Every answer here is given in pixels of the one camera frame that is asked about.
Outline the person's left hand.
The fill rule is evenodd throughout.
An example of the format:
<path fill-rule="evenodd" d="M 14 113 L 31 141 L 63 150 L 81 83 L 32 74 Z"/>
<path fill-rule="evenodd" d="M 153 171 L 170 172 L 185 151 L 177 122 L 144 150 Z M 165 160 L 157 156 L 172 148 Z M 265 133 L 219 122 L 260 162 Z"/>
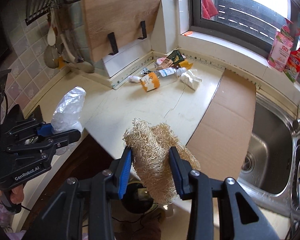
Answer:
<path fill-rule="evenodd" d="M 20 204 L 24 200 L 24 187 L 23 185 L 19 185 L 12 189 L 10 194 L 10 199 L 13 204 Z"/>

